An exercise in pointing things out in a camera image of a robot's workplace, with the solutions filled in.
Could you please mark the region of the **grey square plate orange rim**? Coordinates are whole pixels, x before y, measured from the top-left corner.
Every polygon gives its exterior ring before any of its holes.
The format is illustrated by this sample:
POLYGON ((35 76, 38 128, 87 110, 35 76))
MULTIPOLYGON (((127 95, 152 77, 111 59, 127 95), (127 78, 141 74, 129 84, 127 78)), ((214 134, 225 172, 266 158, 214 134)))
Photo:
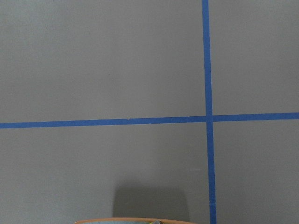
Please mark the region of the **grey square plate orange rim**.
POLYGON ((140 218, 140 217, 112 217, 97 218, 76 221, 75 224, 149 224, 155 220, 161 220, 163 224, 192 224, 192 222, 160 219, 160 218, 140 218))

